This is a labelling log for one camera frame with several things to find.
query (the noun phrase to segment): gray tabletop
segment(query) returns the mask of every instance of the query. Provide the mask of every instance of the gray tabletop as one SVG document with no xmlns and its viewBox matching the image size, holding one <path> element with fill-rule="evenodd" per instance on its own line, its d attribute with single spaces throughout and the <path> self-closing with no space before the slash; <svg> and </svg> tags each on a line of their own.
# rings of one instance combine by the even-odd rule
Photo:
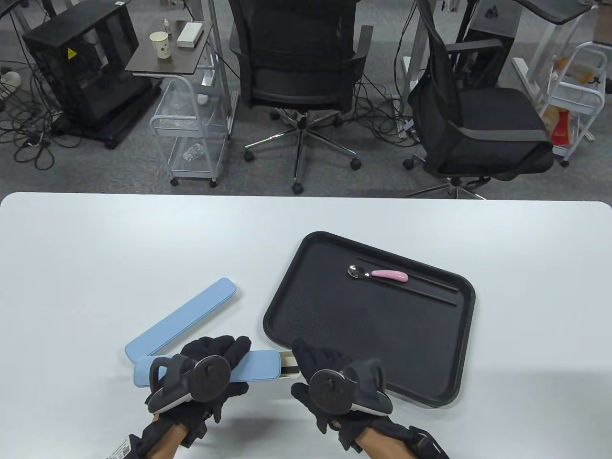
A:
<svg viewBox="0 0 612 459">
<path fill-rule="evenodd" d="M 0 18 L 10 13 L 20 0 L 0 0 Z"/>
<path fill-rule="evenodd" d="M 540 18 L 553 24 L 565 24 L 586 13 L 591 5 L 583 5 L 581 0 L 515 0 L 530 9 Z"/>
<path fill-rule="evenodd" d="M 168 59 L 159 59 L 151 40 L 149 40 L 149 35 L 153 32 L 164 31 L 164 26 L 163 19 L 155 20 L 146 35 L 138 36 L 140 45 L 125 69 L 132 73 L 193 75 L 200 57 L 202 57 L 208 35 L 211 33 L 211 24 L 209 21 L 203 23 L 204 30 L 195 48 L 179 48 L 176 45 L 176 40 L 185 24 L 187 24 L 187 21 L 170 21 L 170 28 L 172 29 L 172 35 L 170 35 L 171 56 Z"/>
</svg>

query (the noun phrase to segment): hand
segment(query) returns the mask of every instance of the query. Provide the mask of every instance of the hand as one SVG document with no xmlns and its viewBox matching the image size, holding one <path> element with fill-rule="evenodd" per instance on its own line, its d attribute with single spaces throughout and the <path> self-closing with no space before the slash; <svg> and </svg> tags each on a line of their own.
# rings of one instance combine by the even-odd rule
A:
<svg viewBox="0 0 612 459">
<path fill-rule="evenodd" d="M 309 346 L 302 339 L 295 340 L 291 350 L 306 381 L 310 381 L 312 375 L 319 370 L 341 371 L 353 361 L 336 350 L 318 349 Z M 388 417 L 379 417 L 361 411 L 350 411 L 342 416 L 330 415 L 315 405 L 308 392 L 308 386 L 302 382 L 297 382 L 291 386 L 291 395 L 315 415 L 316 426 L 321 433 L 325 434 L 328 426 L 338 431 L 338 439 L 345 450 L 352 446 L 360 452 L 362 449 L 357 442 L 368 427 L 383 435 L 402 441 L 407 441 L 413 437 L 408 429 L 391 422 Z"/>
<path fill-rule="evenodd" d="M 245 336 L 241 336 L 237 340 L 231 336 L 203 337 L 185 345 L 181 354 L 193 359 L 194 364 L 208 356 L 222 356 L 233 370 L 247 355 L 250 348 L 251 341 Z M 179 406 L 162 413 L 162 416 L 167 416 L 178 424 L 184 425 L 188 431 L 197 431 L 200 425 L 211 415 L 218 424 L 221 421 L 221 408 L 227 399 L 246 394 L 247 391 L 248 384 L 246 382 L 232 382 L 228 384 L 221 395 L 211 401 L 181 403 Z"/>
</svg>

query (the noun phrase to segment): black tray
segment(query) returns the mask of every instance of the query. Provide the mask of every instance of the black tray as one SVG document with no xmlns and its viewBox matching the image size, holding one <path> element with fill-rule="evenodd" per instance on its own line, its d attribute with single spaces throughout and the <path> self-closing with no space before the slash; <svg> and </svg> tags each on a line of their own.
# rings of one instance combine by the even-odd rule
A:
<svg viewBox="0 0 612 459">
<path fill-rule="evenodd" d="M 409 280 L 355 279 L 352 264 L 398 269 Z M 381 358 L 389 390 L 442 406 L 459 393 L 475 299 L 457 274 L 318 231 L 302 241 L 263 326 L 287 348 L 302 337 L 354 358 Z"/>
</svg>

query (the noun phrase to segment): metal spoon head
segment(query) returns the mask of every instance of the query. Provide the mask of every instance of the metal spoon head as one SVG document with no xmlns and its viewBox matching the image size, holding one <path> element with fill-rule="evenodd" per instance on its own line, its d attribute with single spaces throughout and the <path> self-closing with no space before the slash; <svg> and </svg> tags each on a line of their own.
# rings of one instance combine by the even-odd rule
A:
<svg viewBox="0 0 612 459">
<path fill-rule="evenodd" d="M 367 277 L 365 269 L 361 266 L 351 265 L 348 267 L 348 274 L 355 279 L 365 279 Z"/>
</svg>

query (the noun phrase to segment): paper cup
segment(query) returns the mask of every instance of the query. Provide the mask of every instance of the paper cup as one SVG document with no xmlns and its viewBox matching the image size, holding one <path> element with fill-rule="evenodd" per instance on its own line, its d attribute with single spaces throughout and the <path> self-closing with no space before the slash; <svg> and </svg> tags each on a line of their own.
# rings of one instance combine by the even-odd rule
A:
<svg viewBox="0 0 612 459">
<path fill-rule="evenodd" d="M 166 32 L 153 32 L 149 35 L 149 40 L 153 43 L 159 59 L 168 59 L 170 57 L 170 41 Z"/>
</svg>

